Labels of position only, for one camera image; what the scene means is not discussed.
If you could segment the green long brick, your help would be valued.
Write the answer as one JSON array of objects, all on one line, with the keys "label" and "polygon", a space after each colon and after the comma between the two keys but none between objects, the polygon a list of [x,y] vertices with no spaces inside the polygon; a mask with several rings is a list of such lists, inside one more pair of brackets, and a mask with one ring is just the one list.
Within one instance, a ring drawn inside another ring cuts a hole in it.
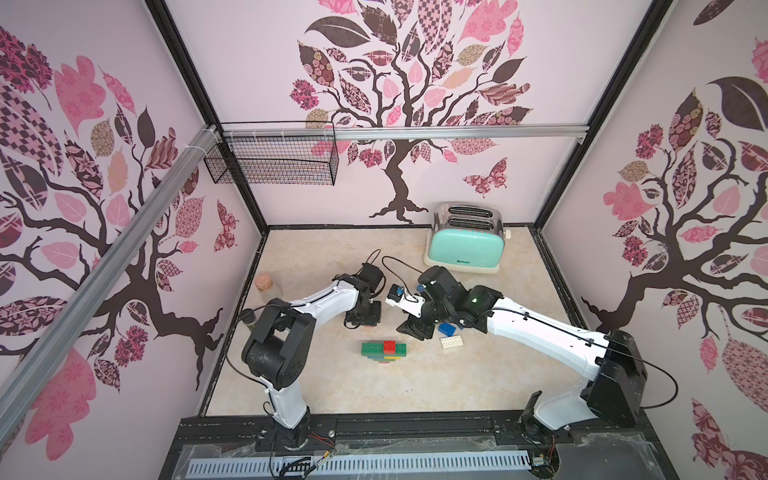
[{"label": "green long brick", "polygon": [[364,342],[361,344],[361,355],[368,358],[384,356],[383,342]]}]

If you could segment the small red brick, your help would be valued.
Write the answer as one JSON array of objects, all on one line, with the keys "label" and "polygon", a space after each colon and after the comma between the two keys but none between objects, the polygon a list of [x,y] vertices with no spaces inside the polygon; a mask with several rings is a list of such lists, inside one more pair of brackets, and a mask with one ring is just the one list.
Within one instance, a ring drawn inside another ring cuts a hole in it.
[{"label": "small red brick", "polygon": [[383,343],[383,353],[385,356],[394,356],[397,352],[397,344],[395,341],[385,341]]}]

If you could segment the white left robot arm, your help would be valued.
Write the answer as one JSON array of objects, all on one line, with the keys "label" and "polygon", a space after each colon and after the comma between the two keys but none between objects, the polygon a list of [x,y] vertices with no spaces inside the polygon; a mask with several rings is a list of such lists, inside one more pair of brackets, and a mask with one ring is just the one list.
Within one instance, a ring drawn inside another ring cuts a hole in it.
[{"label": "white left robot arm", "polygon": [[364,263],[354,274],[340,274],[325,289],[301,300],[272,299],[259,308],[246,308],[238,320],[250,330],[241,358],[250,373],[265,385],[272,406],[276,439],[298,450],[308,441],[310,408],[298,379],[304,370],[317,328],[342,316],[357,329],[381,320],[381,293],[386,279],[379,267]]}]

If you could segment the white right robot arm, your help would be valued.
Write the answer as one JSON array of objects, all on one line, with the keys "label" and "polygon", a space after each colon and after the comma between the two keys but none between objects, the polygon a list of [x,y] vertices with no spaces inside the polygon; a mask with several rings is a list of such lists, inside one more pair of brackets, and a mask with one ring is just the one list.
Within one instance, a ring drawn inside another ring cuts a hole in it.
[{"label": "white right robot arm", "polygon": [[414,293],[393,285],[387,294],[387,304],[408,315],[398,332],[423,341],[439,324],[473,328],[521,343],[580,374],[578,383],[559,394],[532,394],[523,422],[550,431],[592,419],[620,428],[636,425],[648,374],[629,333],[581,329],[490,287],[466,289],[440,266],[422,273],[418,282]]}]

